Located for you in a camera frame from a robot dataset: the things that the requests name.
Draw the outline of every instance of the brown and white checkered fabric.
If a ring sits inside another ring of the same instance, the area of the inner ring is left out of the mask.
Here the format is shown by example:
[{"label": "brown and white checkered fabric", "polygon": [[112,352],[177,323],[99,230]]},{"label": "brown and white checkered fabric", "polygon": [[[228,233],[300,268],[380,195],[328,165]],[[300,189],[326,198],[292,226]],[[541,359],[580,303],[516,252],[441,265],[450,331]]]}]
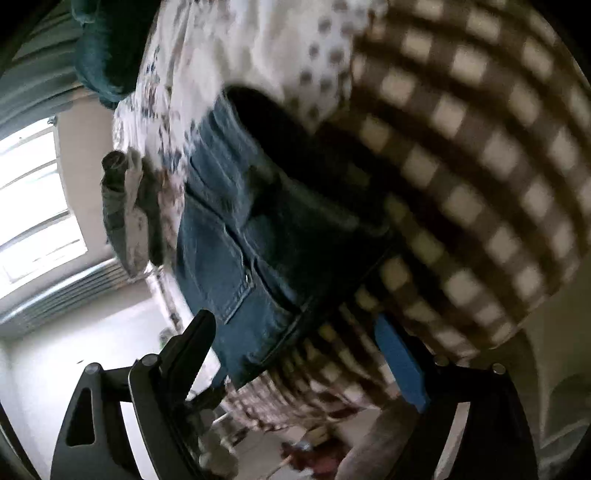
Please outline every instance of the brown and white checkered fabric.
[{"label": "brown and white checkered fabric", "polygon": [[532,8],[391,1],[356,39],[352,84],[319,135],[357,153],[367,188],[388,192],[404,246],[281,365],[229,387],[228,403],[258,427],[395,394],[370,340],[376,312],[434,352],[474,356],[507,340],[587,253],[591,89]]}]

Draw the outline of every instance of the denim pocket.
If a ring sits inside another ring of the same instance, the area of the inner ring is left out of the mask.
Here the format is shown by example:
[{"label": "denim pocket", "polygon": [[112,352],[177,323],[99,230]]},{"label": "denim pocket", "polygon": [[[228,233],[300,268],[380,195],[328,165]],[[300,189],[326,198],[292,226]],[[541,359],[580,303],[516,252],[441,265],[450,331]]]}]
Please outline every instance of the denim pocket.
[{"label": "denim pocket", "polygon": [[189,274],[191,303],[208,309],[225,325],[254,287],[240,246],[218,215],[192,193],[185,195],[185,210],[179,238],[188,244],[182,251],[177,270]]}]

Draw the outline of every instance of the blue jeans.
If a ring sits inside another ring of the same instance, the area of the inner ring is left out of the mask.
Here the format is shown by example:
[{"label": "blue jeans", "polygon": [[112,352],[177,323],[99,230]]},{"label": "blue jeans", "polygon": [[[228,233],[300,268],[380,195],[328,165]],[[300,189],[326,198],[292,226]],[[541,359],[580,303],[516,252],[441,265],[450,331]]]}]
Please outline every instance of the blue jeans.
[{"label": "blue jeans", "polygon": [[264,95],[229,87],[193,131],[176,276],[234,386],[318,328],[391,244],[383,198]]}]

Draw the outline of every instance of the curtain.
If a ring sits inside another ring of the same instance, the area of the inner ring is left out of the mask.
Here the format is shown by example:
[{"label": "curtain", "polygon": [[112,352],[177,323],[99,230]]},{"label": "curtain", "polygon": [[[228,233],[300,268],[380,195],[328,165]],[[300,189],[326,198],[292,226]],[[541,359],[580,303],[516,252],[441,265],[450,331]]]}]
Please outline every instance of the curtain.
[{"label": "curtain", "polygon": [[61,1],[27,35],[0,77],[0,139],[92,95],[74,71],[82,26]]}]

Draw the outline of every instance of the white wall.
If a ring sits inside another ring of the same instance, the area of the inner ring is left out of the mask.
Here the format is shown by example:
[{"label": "white wall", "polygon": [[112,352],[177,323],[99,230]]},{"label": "white wall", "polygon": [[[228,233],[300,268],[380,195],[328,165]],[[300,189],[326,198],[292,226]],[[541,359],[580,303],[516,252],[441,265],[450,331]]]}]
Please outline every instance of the white wall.
[{"label": "white wall", "polygon": [[21,402],[17,395],[17,385],[14,381],[12,361],[8,347],[0,342],[0,402],[8,416],[14,432],[27,454],[38,458],[37,445],[33,441],[31,429],[22,411]]},{"label": "white wall", "polygon": [[[168,325],[147,286],[138,282],[105,295],[55,320],[11,346],[17,397],[34,443],[27,453],[43,479],[61,422],[84,367],[126,367],[146,353],[160,351],[158,333]],[[131,404],[123,404],[132,450],[144,480],[156,479],[135,422]]]},{"label": "white wall", "polygon": [[113,149],[113,112],[96,98],[83,98],[57,115],[60,168],[68,205],[74,211],[88,252],[31,280],[0,299],[0,312],[58,281],[113,256],[102,220],[100,161]]}]

